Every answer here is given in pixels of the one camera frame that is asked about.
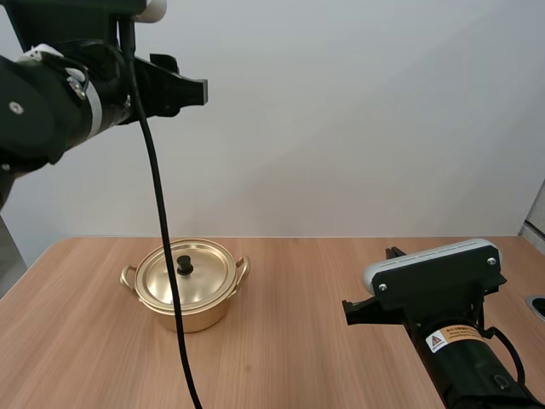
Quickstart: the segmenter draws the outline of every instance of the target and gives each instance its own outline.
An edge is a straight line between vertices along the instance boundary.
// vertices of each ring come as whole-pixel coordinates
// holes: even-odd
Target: pot handle
[[[135,285],[131,285],[129,283],[129,271],[132,271],[133,273],[136,273],[136,267],[135,266],[126,266],[123,268],[123,271],[121,272],[121,277],[119,277],[119,282],[123,284],[123,286],[130,291],[130,293],[138,298],[138,294],[136,294]]]
[[[235,285],[235,289],[232,291],[232,293],[229,295],[228,298],[231,298],[240,291],[241,287],[244,285],[244,282],[248,278],[248,274],[250,274],[250,259],[247,256],[242,256],[237,261],[237,270],[242,267],[242,272],[238,275],[238,281],[237,285]]]

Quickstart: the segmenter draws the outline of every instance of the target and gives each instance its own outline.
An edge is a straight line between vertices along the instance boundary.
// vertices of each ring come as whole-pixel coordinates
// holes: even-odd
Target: metal pot
[[[226,314],[232,297],[248,278],[250,260],[242,256],[235,263],[227,249],[208,240],[182,239],[171,246],[184,332],[209,328]],[[125,267],[120,281],[156,313],[161,325],[176,331],[163,247],[152,251],[138,267]]]

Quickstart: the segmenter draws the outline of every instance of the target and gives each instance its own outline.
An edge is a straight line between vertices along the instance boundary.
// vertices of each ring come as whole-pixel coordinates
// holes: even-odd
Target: white camera housing
[[[147,0],[146,9],[133,19],[139,23],[157,23],[166,13],[167,0]]]
[[[375,290],[373,289],[373,279],[378,273],[384,273],[395,268],[410,266],[411,264],[418,264],[419,262],[425,262],[427,260],[433,260],[434,258],[441,258],[445,256],[451,256],[456,253],[463,253],[464,251],[470,251],[479,249],[481,247],[493,246],[497,248],[496,245],[491,243],[488,240],[484,239],[471,239],[462,241],[460,243],[455,243],[453,245],[446,245],[443,247],[438,247],[436,249],[421,251],[419,253],[408,254],[407,256],[395,257],[390,260],[385,260],[383,262],[376,262],[369,265],[363,276],[364,286],[369,293],[375,295]],[[500,260],[498,261],[500,265],[502,264],[502,252],[499,251]]]

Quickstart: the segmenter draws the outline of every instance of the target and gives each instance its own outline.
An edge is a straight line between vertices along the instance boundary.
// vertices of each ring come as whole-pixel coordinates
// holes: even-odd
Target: lid knob
[[[179,256],[176,259],[178,263],[178,274],[180,275],[189,275],[193,271],[193,265],[191,264],[191,257],[189,256]]]

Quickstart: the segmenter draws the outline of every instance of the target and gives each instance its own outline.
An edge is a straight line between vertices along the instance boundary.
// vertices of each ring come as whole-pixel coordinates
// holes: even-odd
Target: warning label
[[[426,343],[435,354],[443,347],[446,347],[449,343],[455,343],[457,341],[464,341],[468,339],[483,342],[483,338],[475,328],[467,325],[451,325],[441,328],[428,336],[426,338]]]

